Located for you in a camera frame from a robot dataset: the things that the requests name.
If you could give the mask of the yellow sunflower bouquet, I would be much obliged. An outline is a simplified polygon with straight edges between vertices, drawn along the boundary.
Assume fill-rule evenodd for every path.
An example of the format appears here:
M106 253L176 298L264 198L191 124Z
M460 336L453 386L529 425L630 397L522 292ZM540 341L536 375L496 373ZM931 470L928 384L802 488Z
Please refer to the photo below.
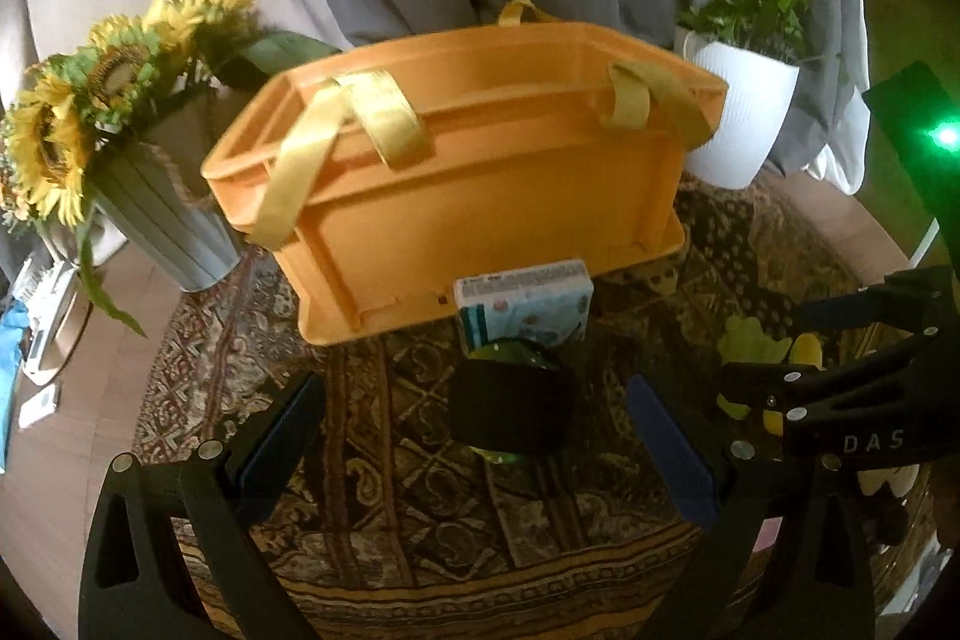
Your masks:
M89 237L96 181L169 115L220 86L257 89L337 47L268 26L257 0L151 0L139 16L111 14L86 42L25 69L2 112L2 224L52 224L78 244L80 283L94 307L140 335L94 273Z

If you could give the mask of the yellow green plush toy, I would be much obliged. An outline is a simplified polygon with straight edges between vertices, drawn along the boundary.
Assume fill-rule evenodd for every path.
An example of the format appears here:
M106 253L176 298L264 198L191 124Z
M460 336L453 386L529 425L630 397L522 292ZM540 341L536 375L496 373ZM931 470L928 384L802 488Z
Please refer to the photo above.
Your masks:
M775 339L766 335L757 317L731 315L726 320L724 335L718 341L722 369L731 364L799 364L823 369L820 339L814 333L802 333L797 338ZM716 404L731 419L744 420L752 411L748 404L736 403L724 393L718 393ZM782 437L784 416L771 409L763 411L763 427L768 434Z

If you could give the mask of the green black plush toy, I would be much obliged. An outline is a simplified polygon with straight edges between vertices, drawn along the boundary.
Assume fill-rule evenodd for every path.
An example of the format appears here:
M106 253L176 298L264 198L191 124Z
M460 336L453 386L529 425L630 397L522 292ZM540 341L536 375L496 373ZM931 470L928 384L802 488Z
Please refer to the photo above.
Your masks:
M448 386L449 434L473 450L528 459L569 455L589 438L582 342L500 339L470 354Z

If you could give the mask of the green potted plant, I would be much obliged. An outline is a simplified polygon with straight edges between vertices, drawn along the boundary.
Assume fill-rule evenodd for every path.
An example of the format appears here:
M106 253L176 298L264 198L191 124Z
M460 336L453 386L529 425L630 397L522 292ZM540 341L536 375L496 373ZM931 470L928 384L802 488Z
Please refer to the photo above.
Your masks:
M807 13L809 0L693 0L677 25L708 42L800 65L809 55Z

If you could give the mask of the tissue pack box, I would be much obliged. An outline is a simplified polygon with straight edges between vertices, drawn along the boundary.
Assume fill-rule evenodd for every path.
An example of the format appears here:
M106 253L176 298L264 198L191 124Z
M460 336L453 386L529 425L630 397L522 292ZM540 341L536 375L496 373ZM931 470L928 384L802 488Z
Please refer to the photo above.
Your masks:
M454 284L460 336L469 353L503 339L560 347L586 336L592 294L583 260L462 278Z

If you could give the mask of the white ribbed plant pot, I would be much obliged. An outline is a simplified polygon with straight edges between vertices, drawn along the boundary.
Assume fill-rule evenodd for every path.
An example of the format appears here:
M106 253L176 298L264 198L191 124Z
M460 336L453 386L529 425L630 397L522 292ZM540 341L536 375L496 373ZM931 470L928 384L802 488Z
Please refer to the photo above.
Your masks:
M686 172L713 187L747 188L784 125L800 69L751 50L706 41L682 26L675 28L674 52L727 85L718 130L686 156Z

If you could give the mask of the blue cloth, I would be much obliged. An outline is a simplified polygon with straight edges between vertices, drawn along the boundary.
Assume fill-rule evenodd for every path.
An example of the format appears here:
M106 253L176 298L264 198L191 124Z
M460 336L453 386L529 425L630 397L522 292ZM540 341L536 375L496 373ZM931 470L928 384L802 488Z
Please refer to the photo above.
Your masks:
M7 471L8 441L13 416L14 387L20 372L21 341L29 326L28 309L13 299L2 315L0 326L0 471Z

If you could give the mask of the orange plastic crate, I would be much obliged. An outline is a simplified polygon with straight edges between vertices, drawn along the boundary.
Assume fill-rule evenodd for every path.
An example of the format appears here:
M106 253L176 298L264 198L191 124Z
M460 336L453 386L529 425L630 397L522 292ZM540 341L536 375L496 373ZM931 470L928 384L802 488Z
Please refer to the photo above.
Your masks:
M462 278L674 252L685 159L726 96L669 50L516 0L275 74L202 172L327 346L451 315Z

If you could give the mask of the grey ribbed metal vase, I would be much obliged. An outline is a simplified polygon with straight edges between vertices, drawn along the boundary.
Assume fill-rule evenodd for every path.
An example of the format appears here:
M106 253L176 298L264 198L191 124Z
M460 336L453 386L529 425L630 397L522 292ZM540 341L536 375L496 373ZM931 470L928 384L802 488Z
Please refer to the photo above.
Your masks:
M88 174L96 205L184 292L210 289L241 261L241 244L174 159L150 142L108 152Z

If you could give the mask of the small white card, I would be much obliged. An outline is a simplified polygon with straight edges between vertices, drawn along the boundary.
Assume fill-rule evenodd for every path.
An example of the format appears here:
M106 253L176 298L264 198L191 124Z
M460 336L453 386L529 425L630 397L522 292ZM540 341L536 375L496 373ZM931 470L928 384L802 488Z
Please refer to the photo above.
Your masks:
M41 388L36 395L26 399L25 403L21 404L20 413L18 413L18 427L21 431L26 431L31 425L37 424L39 420L57 413L59 398L59 385L49 383L49 385Z

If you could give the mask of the patterned paisley rug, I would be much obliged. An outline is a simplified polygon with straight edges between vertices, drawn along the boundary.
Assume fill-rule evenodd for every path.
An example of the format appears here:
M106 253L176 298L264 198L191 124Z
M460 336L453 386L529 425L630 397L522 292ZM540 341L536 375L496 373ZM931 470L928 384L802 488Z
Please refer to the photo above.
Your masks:
M796 307L859 275L773 188L683 184L679 252L599 278L587 331L583 445L555 463L493 464L449 431L462 359L449 320L317 347L272 257L245 255L174 310L133 450L185 458L231 437L293 375L325 413L252 541L327 638L625 638L700 535L675 510L626 411L625 385L705 381L727 323L784 338Z

